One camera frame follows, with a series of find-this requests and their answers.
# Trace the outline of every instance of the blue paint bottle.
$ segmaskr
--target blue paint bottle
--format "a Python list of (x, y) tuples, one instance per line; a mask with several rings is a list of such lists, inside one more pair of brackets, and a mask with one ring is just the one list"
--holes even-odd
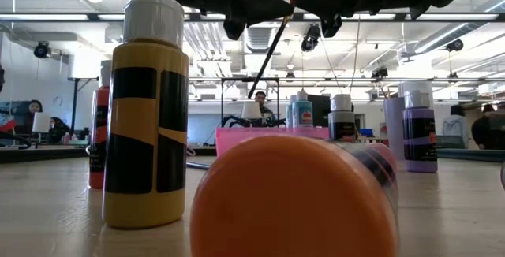
[(293, 127), (313, 127), (312, 102), (307, 100), (304, 90), (297, 93), (297, 101), (293, 103)]

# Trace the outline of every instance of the lamp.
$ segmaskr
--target lamp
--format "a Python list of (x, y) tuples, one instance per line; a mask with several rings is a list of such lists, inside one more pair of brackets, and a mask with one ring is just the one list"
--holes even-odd
[(32, 132), (39, 133), (39, 143), (43, 133), (48, 133), (51, 127), (51, 115), (49, 113), (35, 112)]
[(262, 119), (260, 104), (258, 102), (244, 102), (242, 107), (242, 119), (256, 120)]

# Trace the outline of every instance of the table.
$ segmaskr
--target table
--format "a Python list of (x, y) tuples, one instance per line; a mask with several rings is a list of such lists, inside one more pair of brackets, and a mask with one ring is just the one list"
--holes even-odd
[[(106, 227), (101, 191), (87, 188), (87, 163), (0, 165), (0, 256), (190, 256), (188, 210), (181, 221), (156, 229)], [(203, 175), (188, 169), (186, 209)], [(406, 173), (400, 166), (398, 182), (401, 257), (505, 256), (498, 164), (441, 159), (438, 175)]]

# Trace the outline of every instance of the ceiling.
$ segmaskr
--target ceiling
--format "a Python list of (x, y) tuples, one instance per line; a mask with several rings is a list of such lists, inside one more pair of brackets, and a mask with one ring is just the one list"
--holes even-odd
[[(121, 13), (122, 8), (128, 0), (0, 0), (0, 13)], [(444, 13), (483, 13), (485, 5), (490, 0), (455, 0), (445, 8), (431, 8), (429, 12)], [(9, 30), (10, 23), (4, 23), (1, 29)], [(19, 39), (25, 42), (31, 42), (39, 39), (41, 35), (47, 33), (67, 33), (74, 35), (75, 40), (50, 42), (51, 46), (67, 54), (74, 54), (83, 47), (97, 50), (104, 58), (109, 58), (112, 50), (117, 46), (116, 41), (106, 39), (106, 28), (108, 23), (16, 23), (13, 32)], [(212, 24), (202, 24), (206, 29)], [(425, 23), (425, 22), (406, 22), (406, 23), (357, 23), (346, 22), (343, 24), (337, 35), (331, 39), (324, 39), (315, 50), (302, 53), (300, 49), (302, 38), (308, 29), (310, 23), (292, 22), (282, 34), (281, 40), (275, 49), (275, 54), (271, 60), (271, 67), (266, 76), (285, 77), (286, 72), (290, 71), (288, 65), (293, 65), (292, 70), (296, 77), (332, 77), (334, 70), (336, 76), (350, 77), (364, 75), (370, 76), (370, 73), (379, 66), (386, 66), (390, 71), (390, 76), (410, 76), (407, 69), (402, 69), (402, 73), (395, 72), (398, 68), (398, 51), (403, 49), (405, 43), (418, 42), (434, 35), (435, 33), (448, 30), (448, 26), (453, 28), (455, 25), (450, 23)], [(212, 62), (209, 64), (201, 61), (200, 68), (193, 66), (192, 76), (237, 76), (254, 75), (258, 70), (263, 55), (251, 55), (246, 47), (248, 34), (245, 33), (241, 40), (230, 41), (226, 37), (221, 24), (214, 25), (215, 38), (208, 33), (196, 35), (199, 30), (196, 24), (186, 24), (194, 26), (193, 32), (198, 39), (204, 39), (205, 43), (200, 43), (198, 47), (190, 45), (188, 41), (184, 42), (184, 52), (189, 56), (205, 54), (205, 47), (216, 54), (218, 57), (214, 60), (225, 60), (220, 64), (220, 70)], [(279, 24), (267, 24), (275, 33)], [(442, 76), (445, 77), (449, 71), (458, 70), (460, 77), (480, 77), (492, 73), (505, 72), (505, 58), (499, 55), (505, 44), (505, 24), (493, 23), (486, 24), (475, 31), (472, 31), (461, 37), (465, 47), (462, 51), (453, 52), (449, 61), (449, 54), (445, 50), (434, 50), (423, 54), (423, 58), (429, 58), (432, 68), (428, 69), (427, 77)], [(223, 50), (216, 51), (216, 47), (221, 46)], [(473, 84), (466, 84), (459, 87), (461, 91), (471, 88)]]

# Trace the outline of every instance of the computer monitor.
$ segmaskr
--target computer monitor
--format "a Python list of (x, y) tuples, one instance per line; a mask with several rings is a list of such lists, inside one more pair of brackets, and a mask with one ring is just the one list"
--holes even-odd
[(312, 102), (312, 121), (314, 127), (327, 127), (328, 114), (331, 112), (330, 97), (327, 95), (308, 95)]

